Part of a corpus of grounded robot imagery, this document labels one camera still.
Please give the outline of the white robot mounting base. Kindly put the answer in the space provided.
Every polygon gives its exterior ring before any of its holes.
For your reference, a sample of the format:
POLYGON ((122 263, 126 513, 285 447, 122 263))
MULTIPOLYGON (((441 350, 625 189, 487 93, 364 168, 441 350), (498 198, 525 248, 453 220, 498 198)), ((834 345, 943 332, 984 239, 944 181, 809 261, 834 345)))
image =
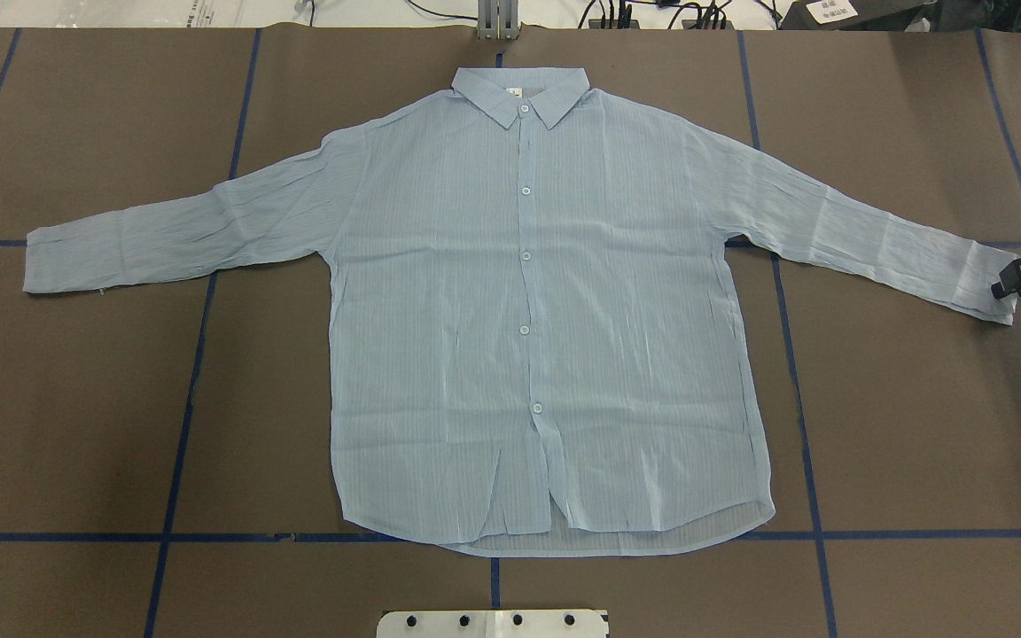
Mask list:
POLYGON ((377 637, 609 637, 607 612, 591 609, 397 611, 377 637))

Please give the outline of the light blue button-up shirt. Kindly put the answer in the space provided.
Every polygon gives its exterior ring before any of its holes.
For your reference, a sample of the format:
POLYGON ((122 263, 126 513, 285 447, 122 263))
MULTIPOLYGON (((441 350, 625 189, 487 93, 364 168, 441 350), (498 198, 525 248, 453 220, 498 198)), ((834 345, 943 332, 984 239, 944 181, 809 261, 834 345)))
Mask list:
POLYGON ((490 557, 672 555, 776 513, 725 244, 1011 324, 1010 252, 582 68, 449 89, 196 197, 29 231, 25 292, 317 254, 343 518, 490 557))

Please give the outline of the grey aluminium frame post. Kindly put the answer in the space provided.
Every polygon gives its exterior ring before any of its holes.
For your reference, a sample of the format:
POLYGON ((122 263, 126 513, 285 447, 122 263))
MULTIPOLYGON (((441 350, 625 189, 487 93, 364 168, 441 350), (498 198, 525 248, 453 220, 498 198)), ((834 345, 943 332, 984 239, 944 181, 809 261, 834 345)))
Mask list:
POLYGON ((477 37, 480 41, 515 40, 521 32, 519 0, 479 0, 477 37))

